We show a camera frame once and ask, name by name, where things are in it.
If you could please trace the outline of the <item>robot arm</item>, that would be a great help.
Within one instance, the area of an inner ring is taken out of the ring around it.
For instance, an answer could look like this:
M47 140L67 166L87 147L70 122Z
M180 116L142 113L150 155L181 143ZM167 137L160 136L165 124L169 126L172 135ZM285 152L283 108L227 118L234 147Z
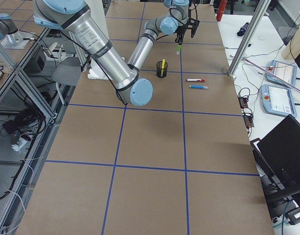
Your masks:
M34 38L29 33L20 32L8 14L0 13L0 41L6 49L24 49Z
M160 33L172 35L189 22L189 1L166 0L165 15L149 20L145 32L128 62L114 49L111 41L91 17L91 9L84 0L35 0L34 21L53 29L66 30L75 35L85 51L113 81L118 99L124 104L144 106L152 98L150 81L139 77L140 68Z

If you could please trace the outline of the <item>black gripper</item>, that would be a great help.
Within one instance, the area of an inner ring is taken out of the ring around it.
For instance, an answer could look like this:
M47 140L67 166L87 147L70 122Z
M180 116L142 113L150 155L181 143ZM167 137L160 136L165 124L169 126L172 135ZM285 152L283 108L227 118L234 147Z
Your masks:
M176 42L178 43L178 45L182 45L183 44L183 38L185 35L185 32L187 30L187 25L183 25L183 26L178 26L178 28L176 29Z

